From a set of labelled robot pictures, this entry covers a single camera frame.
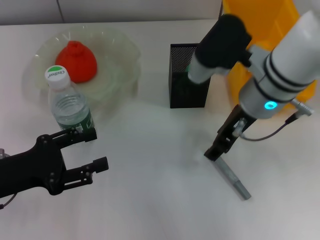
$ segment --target blue indicator light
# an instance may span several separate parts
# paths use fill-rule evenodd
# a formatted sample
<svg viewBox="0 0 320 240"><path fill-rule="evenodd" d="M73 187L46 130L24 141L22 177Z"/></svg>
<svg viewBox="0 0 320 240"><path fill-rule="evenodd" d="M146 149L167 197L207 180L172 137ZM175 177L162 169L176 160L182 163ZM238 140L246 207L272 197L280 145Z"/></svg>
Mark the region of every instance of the blue indicator light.
<svg viewBox="0 0 320 240"><path fill-rule="evenodd" d="M264 108L267 110L275 109L278 106L278 103L275 101L267 101L264 105Z"/></svg>

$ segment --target red toy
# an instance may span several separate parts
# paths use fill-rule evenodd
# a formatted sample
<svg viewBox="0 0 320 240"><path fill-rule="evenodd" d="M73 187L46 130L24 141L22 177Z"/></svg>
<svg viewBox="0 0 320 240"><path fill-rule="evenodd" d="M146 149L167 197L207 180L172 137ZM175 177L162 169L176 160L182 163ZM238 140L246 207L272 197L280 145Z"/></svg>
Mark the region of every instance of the red toy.
<svg viewBox="0 0 320 240"><path fill-rule="evenodd" d="M97 73L94 54L79 41L69 41L56 57L55 64L65 67L76 84L90 81Z"/></svg>

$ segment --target pen holder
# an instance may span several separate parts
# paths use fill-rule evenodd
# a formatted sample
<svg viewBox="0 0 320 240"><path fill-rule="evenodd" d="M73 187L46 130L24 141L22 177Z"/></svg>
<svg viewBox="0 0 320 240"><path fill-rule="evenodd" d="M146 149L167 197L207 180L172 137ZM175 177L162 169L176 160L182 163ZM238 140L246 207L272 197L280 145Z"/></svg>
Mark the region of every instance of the pen holder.
<svg viewBox="0 0 320 240"><path fill-rule="evenodd" d="M204 108L210 84L210 78L196 84L189 80L187 67L197 43L171 44L169 65L170 108Z"/></svg>

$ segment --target white table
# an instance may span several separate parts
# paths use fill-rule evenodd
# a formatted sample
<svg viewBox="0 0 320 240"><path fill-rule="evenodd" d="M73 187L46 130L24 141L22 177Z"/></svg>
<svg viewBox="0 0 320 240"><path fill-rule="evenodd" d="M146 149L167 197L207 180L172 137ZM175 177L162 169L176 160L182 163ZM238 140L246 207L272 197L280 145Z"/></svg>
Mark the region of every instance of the white table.
<svg viewBox="0 0 320 240"><path fill-rule="evenodd" d="M141 50L137 97L105 122L98 139L63 150L67 168L107 156L93 184L51 196L19 193L0 211L3 240L318 240L320 109L262 142L238 140L223 156L252 198L243 201L203 153L230 113L223 79L211 82L206 108L170 109L169 49L199 42L214 20L103 23ZM22 74L44 41L73 24L0 26L0 147L30 149L59 130L53 116L22 95ZM217 99L224 101L218 105ZM285 115L259 120L265 136Z"/></svg>

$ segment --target metal rod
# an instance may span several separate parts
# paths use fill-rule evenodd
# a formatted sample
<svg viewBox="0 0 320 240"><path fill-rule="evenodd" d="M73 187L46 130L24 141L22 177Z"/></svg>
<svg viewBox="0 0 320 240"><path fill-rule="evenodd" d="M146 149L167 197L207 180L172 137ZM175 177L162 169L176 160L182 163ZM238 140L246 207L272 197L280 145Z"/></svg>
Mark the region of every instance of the metal rod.
<svg viewBox="0 0 320 240"><path fill-rule="evenodd" d="M231 168L226 164L226 162L219 157L215 162L216 166L223 172L223 174L228 178L237 192L243 197L244 200L248 200L251 198L251 194L245 188L245 186L241 183L237 175L231 170Z"/></svg>

